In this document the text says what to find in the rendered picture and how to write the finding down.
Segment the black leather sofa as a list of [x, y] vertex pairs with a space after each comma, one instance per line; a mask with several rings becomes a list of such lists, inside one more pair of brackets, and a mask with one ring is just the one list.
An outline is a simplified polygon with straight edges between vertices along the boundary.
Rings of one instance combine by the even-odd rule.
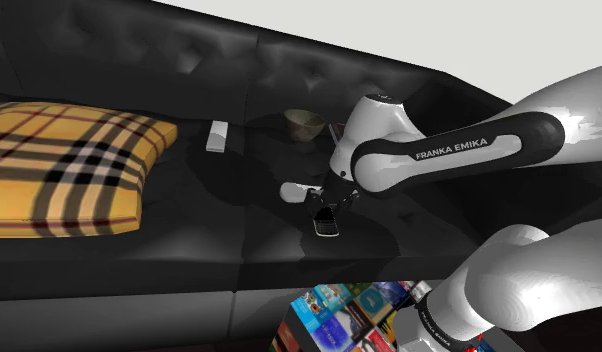
[[[519, 169], [361, 197], [318, 237], [285, 181], [316, 184], [328, 132], [296, 143], [283, 112], [337, 123], [368, 93], [427, 134], [506, 102], [446, 73], [156, 3], [0, 0], [0, 102], [50, 101], [175, 123], [137, 231], [0, 239], [0, 352], [267, 352], [319, 283], [438, 283], [495, 231], [602, 220], [602, 162]], [[208, 152], [213, 120], [229, 124]]]

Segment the black keypad phone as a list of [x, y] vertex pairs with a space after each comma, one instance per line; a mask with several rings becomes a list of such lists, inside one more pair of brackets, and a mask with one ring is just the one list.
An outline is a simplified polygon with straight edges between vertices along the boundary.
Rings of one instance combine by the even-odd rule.
[[337, 222], [331, 207], [321, 208], [313, 217], [315, 233], [321, 237], [336, 237], [339, 235]]

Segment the patterned robot stand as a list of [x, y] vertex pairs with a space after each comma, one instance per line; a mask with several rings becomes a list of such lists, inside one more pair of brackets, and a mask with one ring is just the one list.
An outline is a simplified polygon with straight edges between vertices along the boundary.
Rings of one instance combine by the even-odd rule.
[[423, 352], [397, 342], [394, 319], [432, 289], [410, 280], [319, 284], [291, 302], [268, 352]]

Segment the white remote control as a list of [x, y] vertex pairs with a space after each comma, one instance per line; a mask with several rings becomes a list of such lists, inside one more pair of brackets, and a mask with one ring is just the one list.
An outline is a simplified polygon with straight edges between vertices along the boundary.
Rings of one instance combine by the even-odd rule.
[[224, 121], [213, 120], [206, 142], [208, 152], [224, 153], [229, 124]]

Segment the olive brown bowl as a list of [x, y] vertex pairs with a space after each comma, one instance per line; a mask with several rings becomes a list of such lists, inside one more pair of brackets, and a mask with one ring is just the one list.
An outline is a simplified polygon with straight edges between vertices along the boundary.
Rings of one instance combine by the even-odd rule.
[[290, 137], [297, 142], [310, 142], [325, 126], [325, 120], [320, 115], [307, 110], [288, 109], [284, 112], [284, 118]]

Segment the yellow plaid cushion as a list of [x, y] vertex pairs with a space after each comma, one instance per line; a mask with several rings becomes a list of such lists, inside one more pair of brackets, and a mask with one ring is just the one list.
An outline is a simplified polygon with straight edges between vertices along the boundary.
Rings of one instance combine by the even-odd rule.
[[0, 238], [139, 228], [146, 177], [176, 125], [53, 102], [0, 103]]

